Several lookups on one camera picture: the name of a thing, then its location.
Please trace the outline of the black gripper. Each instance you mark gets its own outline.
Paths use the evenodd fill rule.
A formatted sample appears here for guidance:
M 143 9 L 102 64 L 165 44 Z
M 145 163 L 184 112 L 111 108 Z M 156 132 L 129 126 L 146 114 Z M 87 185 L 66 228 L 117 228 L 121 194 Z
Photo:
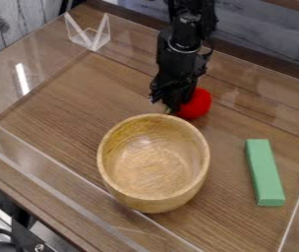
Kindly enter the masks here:
M 192 53 L 176 50 L 172 46 L 172 34 L 172 30 L 165 29 L 158 35 L 160 72 L 150 85 L 150 96 L 153 102 L 162 100 L 172 113 L 177 113 L 182 104 L 192 100 L 213 51 L 200 54 L 200 48 Z

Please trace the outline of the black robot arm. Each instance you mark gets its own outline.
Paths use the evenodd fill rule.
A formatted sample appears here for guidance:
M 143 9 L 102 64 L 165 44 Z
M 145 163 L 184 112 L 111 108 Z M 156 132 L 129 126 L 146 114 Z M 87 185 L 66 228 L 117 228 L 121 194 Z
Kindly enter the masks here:
M 192 100 L 200 77 L 208 71 L 217 31 L 216 0 L 168 0 L 170 26 L 158 35 L 158 74 L 150 99 L 178 113 Z

